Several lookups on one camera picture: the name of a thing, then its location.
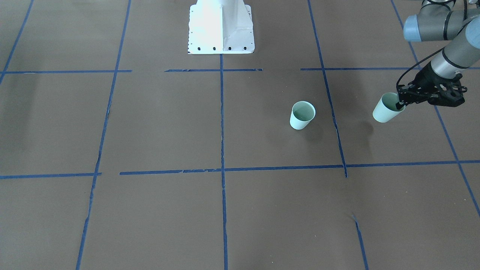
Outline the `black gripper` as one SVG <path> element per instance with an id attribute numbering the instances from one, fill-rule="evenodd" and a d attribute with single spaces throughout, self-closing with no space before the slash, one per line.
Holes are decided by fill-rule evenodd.
<path id="1" fill-rule="evenodd" d="M 457 107 L 465 102 L 468 88 L 461 84 L 459 73 L 453 79 L 443 78 L 432 67 L 422 68 L 408 84 L 397 84 L 399 100 L 396 111 L 403 111 L 410 104 L 427 102 L 435 106 Z"/>

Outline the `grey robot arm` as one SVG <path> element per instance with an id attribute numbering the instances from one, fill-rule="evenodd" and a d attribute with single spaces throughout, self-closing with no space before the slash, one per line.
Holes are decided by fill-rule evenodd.
<path id="1" fill-rule="evenodd" d="M 407 85 L 396 84 L 401 110 L 413 103 L 457 107 L 465 102 L 463 72 L 479 60 L 479 1 L 465 0 L 454 10 L 454 0 L 424 0 L 420 11 L 403 24 L 409 42 L 448 41 L 432 55 Z"/>

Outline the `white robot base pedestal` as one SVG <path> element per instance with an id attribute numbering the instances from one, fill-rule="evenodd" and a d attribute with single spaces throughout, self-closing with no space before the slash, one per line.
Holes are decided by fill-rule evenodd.
<path id="1" fill-rule="evenodd" d="M 198 0 L 189 10 L 189 54 L 252 54 L 252 9 L 243 0 Z"/>

